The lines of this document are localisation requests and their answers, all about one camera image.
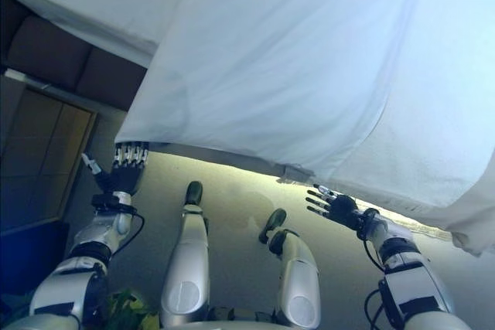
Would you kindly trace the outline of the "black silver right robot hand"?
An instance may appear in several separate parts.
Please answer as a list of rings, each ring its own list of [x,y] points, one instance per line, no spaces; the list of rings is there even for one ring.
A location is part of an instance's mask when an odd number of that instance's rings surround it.
[[[357,204],[349,196],[335,193],[324,185],[314,184],[307,190],[305,201],[307,210],[325,219],[331,220],[351,230],[360,225]]]

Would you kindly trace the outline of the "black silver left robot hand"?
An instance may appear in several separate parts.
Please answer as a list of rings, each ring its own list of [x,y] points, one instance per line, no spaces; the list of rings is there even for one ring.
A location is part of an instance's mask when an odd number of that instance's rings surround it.
[[[81,154],[84,165],[90,170],[103,193],[125,192],[130,196],[138,190],[148,156],[148,142],[117,143],[114,147],[111,170],[106,172],[89,154]]]

